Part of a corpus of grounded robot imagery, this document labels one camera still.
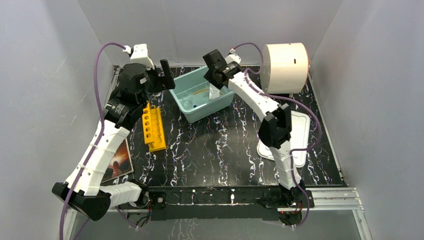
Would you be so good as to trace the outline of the white paper packet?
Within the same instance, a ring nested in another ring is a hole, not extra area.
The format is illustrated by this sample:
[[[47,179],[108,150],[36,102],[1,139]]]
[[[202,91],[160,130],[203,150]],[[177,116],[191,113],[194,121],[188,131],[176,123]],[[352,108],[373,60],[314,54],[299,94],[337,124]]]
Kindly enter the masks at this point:
[[[221,95],[221,90],[215,87],[213,84],[209,86],[209,100],[214,100],[219,98]]]

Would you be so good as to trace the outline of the white plastic lid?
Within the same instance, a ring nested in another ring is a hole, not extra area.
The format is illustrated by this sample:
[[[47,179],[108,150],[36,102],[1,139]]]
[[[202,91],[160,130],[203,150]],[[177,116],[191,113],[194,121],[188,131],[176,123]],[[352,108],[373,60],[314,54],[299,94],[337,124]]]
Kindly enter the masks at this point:
[[[291,149],[305,149],[308,147],[311,119],[308,115],[297,111],[291,111]],[[271,151],[261,141],[256,146],[259,157],[274,161]],[[294,165],[296,168],[302,168],[306,163],[307,152],[296,151],[293,153]]]

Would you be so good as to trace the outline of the tan rubber tube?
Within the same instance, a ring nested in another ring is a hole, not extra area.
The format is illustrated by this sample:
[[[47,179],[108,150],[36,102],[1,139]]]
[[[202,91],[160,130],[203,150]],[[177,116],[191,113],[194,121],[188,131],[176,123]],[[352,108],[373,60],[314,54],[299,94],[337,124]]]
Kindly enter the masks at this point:
[[[198,90],[198,91],[195,91],[192,95],[193,96],[195,96],[195,95],[198,95],[198,94],[203,94],[203,93],[209,93],[209,90],[207,90],[207,89],[201,89],[201,90]]]

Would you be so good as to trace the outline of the clear glass beaker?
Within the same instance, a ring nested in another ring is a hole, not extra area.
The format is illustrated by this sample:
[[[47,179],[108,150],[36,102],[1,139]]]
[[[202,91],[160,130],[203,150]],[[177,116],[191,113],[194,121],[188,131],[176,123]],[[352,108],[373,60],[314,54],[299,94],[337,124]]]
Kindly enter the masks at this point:
[[[193,104],[193,94],[190,92],[183,92],[181,94],[181,104],[183,106],[184,109],[186,110],[190,110],[193,108],[194,104]]]

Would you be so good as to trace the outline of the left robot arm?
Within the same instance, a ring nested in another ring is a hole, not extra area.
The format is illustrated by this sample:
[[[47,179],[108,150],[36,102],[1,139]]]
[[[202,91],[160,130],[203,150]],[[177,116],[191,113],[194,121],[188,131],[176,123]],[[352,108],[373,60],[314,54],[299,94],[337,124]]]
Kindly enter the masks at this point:
[[[120,70],[117,85],[101,108],[93,139],[72,174],[52,187],[52,193],[70,208],[93,221],[101,219],[109,209],[132,203],[144,208],[149,203],[147,187],[138,180],[101,186],[113,156],[127,138],[153,94],[175,88],[174,76],[166,59],[158,68],[148,70],[141,63],[128,63]]]

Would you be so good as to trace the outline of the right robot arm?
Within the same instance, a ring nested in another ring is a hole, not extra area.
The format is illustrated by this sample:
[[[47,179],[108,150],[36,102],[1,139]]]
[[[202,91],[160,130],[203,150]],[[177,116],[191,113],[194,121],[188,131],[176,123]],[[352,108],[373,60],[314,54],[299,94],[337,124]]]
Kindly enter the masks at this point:
[[[208,68],[204,78],[218,89],[226,87],[233,91],[257,115],[260,120],[258,137],[273,156],[282,202],[288,207],[295,207],[302,199],[304,188],[301,187],[302,178],[295,170],[291,153],[290,107],[266,96],[236,61],[226,61],[217,49],[202,58]]]

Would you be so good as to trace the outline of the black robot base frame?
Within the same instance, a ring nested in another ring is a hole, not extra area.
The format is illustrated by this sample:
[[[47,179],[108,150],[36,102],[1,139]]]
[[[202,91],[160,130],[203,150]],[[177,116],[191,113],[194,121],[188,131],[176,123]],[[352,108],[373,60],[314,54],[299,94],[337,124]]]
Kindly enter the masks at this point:
[[[312,192],[290,194],[266,186],[151,186],[140,207],[119,206],[125,213],[152,213],[152,221],[177,219],[262,219],[277,221],[283,214],[315,207]]]

